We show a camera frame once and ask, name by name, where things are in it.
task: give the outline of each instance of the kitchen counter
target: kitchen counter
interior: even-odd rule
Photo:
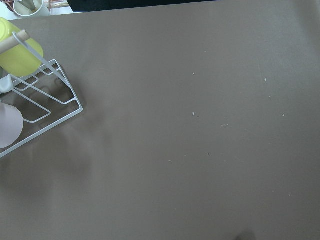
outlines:
[[[319,7],[13,21],[84,110],[1,159],[0,239],[320,239]]]

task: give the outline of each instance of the white container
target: white container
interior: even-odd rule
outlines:
[[[0,102],[0,148],[13,144],[24,127],[24,118],[14,106]]]
[[[15,13],[22,18],[32,18],[32,17],[45,17],[50,16],[50,11],[45,3],[45,0],[33,0],[35,7],[38,9],[36,12],[32,13],[30,9],[23,6],[20,2],[14,1],[13,9]]]

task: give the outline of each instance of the gray countertop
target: gray countertop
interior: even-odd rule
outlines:
[[[320,2],[14,21],[84,110],[2,158],[2,240],[320,239]]]

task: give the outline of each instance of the white plastic clip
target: white plastic clip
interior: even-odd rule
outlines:
[[[0,92],[1,93],[8,93],[14,88],[12,83],[11,75],[8,74],[7,76],[0,79]]]

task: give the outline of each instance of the wooden handle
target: wooden handle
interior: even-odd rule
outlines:
[[[26,30],[22,30],[16,34],[16,36],[21,40],[22,42],[27,41],[30,39],[29,34],[26,32]],[[6,40],[3,40],[0,42],[0,54],[3,54],[4,52],[14,48],[15,46],[18,46],[19,43],[15,39],[14,36],[8,37]]]

